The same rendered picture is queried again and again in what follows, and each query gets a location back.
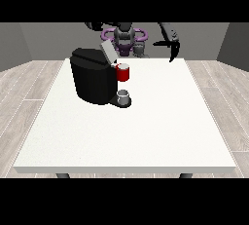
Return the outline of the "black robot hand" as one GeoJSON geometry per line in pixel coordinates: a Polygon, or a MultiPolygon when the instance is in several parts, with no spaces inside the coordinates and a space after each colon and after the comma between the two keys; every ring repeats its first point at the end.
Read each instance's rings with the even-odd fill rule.
{"type": "Polygon", "coordinates": [[[180,42],[178,40],[162,40],[154,43],[154,46],[166,46],[170,49],[170,62],[172,62],[179,54],[180,42]]]}
{"type": "Polygon", "coordinates": [[[102,22],[86,22],[87,28],[93,30],[93,31],[102,31],[103,23],[102,22]]]}

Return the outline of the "pale grey machine lid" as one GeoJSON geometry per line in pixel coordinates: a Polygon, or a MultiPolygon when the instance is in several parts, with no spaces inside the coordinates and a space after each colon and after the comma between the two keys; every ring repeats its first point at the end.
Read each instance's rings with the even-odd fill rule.
{"type": "Polygon", "coordinates": [[[116,53],[110,40],[102,42],[100,44],[100,48],[110,64],[113,64],[118,59],[119,56],[116,53]]]}

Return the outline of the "red pod holder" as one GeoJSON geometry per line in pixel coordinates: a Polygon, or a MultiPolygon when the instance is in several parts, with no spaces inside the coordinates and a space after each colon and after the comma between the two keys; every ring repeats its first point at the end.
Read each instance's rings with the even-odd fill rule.
{"type": "Polygon", "coordinates": [[[129,65],[126,63],[120,63],[116,66],[117,80],[125,82],[129,79],[129,65]]]}

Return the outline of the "small grey cup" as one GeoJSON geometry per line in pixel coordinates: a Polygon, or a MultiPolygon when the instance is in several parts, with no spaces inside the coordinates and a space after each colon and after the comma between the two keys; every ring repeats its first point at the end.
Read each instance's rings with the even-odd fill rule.
{"type": "Polygon", "coordinates": [[[129,93],[127,90],[119,90],[117,92],[118,103],[120,105],[126,105],[129,102],[129,93]]]}

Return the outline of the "small grey coffee pod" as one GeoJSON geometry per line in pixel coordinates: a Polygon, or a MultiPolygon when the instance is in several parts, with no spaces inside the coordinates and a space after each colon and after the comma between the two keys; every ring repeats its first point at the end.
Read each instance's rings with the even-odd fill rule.
{"type": "Polygon", "coordinates": [[[142,57],[144,55],[145,44],[142,42],[137,42],[133,46],[133,54],[137,57],[142,57]]]}

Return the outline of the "black coffee machine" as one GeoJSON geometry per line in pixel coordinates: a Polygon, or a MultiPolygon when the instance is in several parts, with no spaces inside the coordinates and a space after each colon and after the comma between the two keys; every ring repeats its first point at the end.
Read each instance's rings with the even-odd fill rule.
{"type": "Polygon", "coordinates": [[[113,104],[120,108],[131,105],[118,103],[116,61],[110,64],[101,50],[78,48],[70,57],[76,92],[82,100],[98,105],[113,104]]]}

